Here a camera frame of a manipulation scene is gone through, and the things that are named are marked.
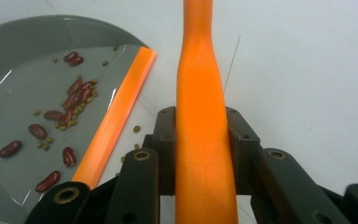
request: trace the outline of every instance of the bean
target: bean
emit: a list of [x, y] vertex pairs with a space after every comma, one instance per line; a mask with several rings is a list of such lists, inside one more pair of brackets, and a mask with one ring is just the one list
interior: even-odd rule
[[71, 66], [77, 66], [77, 65], [83, 63], [83, 61], [84, 61], [84, 58], [81, 57], [81, 56], [78, 56], [78, 57], [75, 57], [75, 58], [71, 59], [71, 60], [69, 61], [69, 65], [71, 65]]
[[42, 143], [41, 141], [37, 141], [37, 142], [36, 142], [36, 146], [39, 147], [39, 148], [41, 148], [41, 147], [43, 146], [43, 143]]
[[54, 171], [53, 173], [49, 174], [44, 180], [42, 180], [39, 184], [36, 185], [35, 190], [37, 192], [45, 192], [46, 190], [53, 187], [53, 185], [57, 184], [60, 180], [61, 174], [58, 171]]
[[35, 109], [33, 112], [34, 116], [40, 115], [40, 109]]
[[74, 93], [75, 91], [80, 90], [80, 88], [83, 86], [83, 80], [81, 78], [78, 78], [69, 88], [68, 88], [68, 95]]
[[62, 116], [63, 116], [63, 113], [58, 110], [49, 110], [49, 111], [46, 111], [45, 114], [43, 114], [43, 117], [45, 117], [45, 119], [59, 120], [62, 118]]
[[4, 158], [4, 157], [12, 156], [16, 152], [18, 152], [21, 147], [22, 147], [21, 141], [19, 140], [13, 141], [9, 145], [3, 147], [0, 150], [0, 157]]
[[139, 131], [141, 131], [141, 127], [139, 125], [136, 125], [135, 127], [133, 127], [133, 131], [135, 133], [138, 133]]
[[69, 62], [77, 56], [79, 56], [79, 54], [76, 51], [72, 51], [69, 54], [67, 54], [65, 57], [63, 57], [63, 60]]
[[83, 86], [81, 87], [81, 91], [85, 91], [86, 89], [89, 89], [90, 87], [92, 87], [94, 85], [94, 82], [93, 81], [88, 81], [88, 82], [85, 82], [83, 84]]
[[81, 92], [80, 91], [76, 91], [76, 92], [70, 94], [68, 96], [68, 98], [66, 98], [65, 103], [63, 103], [63, 108], [65, 110], [68, 110], [70, 108], [77, 107], [81, 103], [80, 99], [81, 99]]
[[93, 91], [94, 91], [93, 89], [86, 89], [85, 91], [83, 91], [81, 94], [80, 102], [86, 103], [87, 99], [89, 99], [89, 97], [92, 95]]
[[47, 138], [45, 139], [45, 141], [46, 141], [48, 144], [50, 144], [50, 143], [52, 143], [52, 142], [54, 141], [54, 139], [53, 139], [52, 137], [47, 137]]
[[69, 120], [71, 120], [72, 116], [74, 115], [74, 109], [68, 109], [65, 114], [60, 119], [60, 126], [66, 125]]
[[28, 131], [39, 139], [45, 139], [48, 136], [46, 129], [40, 124], [31, 124]]
[[63, 164], [67, 167], [74, 166], [76, 164], [76, 156], [71, 147], [66, 147], [62, 151]]

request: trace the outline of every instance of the orange handle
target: orange handle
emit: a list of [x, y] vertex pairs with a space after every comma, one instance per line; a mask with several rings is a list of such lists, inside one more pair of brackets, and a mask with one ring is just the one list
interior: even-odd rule
[[177, 75], [176, 223], [238, 223], [212, 0], [185, 0]]
[[92, 138], [89, 148], [79, 164], [72, 181], [85, 183], [91, 189], [97, 186], [103, 169], [155, 58], [155, 51], [140, 47], [130, 70], [121, 83], [117, 95]]

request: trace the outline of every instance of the white background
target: white background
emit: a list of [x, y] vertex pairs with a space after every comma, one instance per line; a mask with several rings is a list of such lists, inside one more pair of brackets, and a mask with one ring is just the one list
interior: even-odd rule
[[[213, 13], [226, 105], [241, 112], [263, 147], [291, 153], [317, 184], [342, 194], [358, 183], [358, 0], [215, 0]], [[53, 14], [110, 22], [158, 53], [104, 182], [153, 132], [159, 110], [175, 105], [183, 3], [0, 0], [0, 23]], [[248, 202], [239, 197], [241, 223], [255, 222]], [[161, 223], [173, 223], [173, 207], [173, 198], [162, 200]]]

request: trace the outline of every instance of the green lentil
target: green lentil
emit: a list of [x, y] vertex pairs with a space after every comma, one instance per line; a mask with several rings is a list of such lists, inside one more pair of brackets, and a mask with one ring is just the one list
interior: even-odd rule
[[35, 109], [33, 112], [34, 116], [40, 115], [40, 109]]
[[47, 137], [45, 141], [50, 144], [54, 141], [54, 139], [52, 137]]
[[41, 148], [41, 147], [43, 146], [43, 143], [42, 143], [41, 141], [37, 141], [37, 142], [36, 142], [36, 146], [39, 147], [39, 148]]
[[136, 125], [135, 127], [133, 127], [133, 131], [134, 131], [135, 133], [138, 133], [139, 131], [141, 131], [141, 127], [138, 126], [138, 125]]
[[75, 110], [77, 110], [77, 111], [80, 112], [80, 113], [84, 111], [83, 107], [81, 107], [80, 105], [78, 105], [78, 106], [75, 108]]
[[43, 148], [44, 150], [48, 150], [48, 149], [50, 148], [50, 146], [49, 146], [48, 144], [43, 144], [42, 148]]

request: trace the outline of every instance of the metal bolt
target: metal bolt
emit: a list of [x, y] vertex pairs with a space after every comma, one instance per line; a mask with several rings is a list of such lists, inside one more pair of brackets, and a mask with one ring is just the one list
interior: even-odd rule
[[150, 158], [150, 153], [148, 151], [139, 151], [133, 155], [136, 161], [145, 161]]
[[286, 159], [286, 154], [284, 154], [283, 152], [280, 152], [278, 150], [269, 150], [268, 151], [268, 155], [277, 161], [283, 161]]
[[139, 131], [141, 131], [141, 127], [138, 126], [138, 125], [136, 125], [135, 127], [133, 127], [133, 131], [134, 131], [135, 133], [138, 133]]

